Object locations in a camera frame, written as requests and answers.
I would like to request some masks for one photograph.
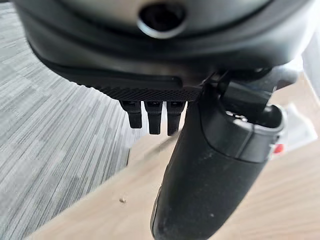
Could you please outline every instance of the black clip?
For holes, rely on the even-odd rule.
[[[148,113],[149,119],[149,133],[153,135],[159,135],[161,131],[161,112],[162,101],[145,101],[144,107]]]
[[[179,129],[181,113],[185,109],[185,101],[167,101],[168,136],[173,136]]]
[[[119,101],[123,110],[128,113],[130,127],[132,129],[142,128],[142,114],[140,101]]]

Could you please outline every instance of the camera lens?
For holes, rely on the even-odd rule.
[[[146,35],[157,39],[172,38],[183,31],[186,11],[178,3],[155,3],[139,13],[138,27]]]

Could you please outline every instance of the textured grip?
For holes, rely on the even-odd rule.
[[[213,149],[203,134],[199,106],[194,103],[155,203],[151,220],[154,238],[211,237],[241,202],[265,163],[237,160]]]

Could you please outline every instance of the wooden table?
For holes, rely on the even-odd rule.
[[[320,134],[319,101],[304,75],[278,91],[272,102],[294,103]],[[152,240],[150,216],[176,140],[165,135],[142,138],[132,148],[126,169],[29,239]],[[270,161],[212,239],[320,240],[320,140]]]

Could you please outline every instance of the black plastic housing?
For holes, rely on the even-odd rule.
[[[270,106],[263,125],[226,115],[213,88],[188,107],[155,202],[156,240],[207,240],[236,209],[286,124]]]

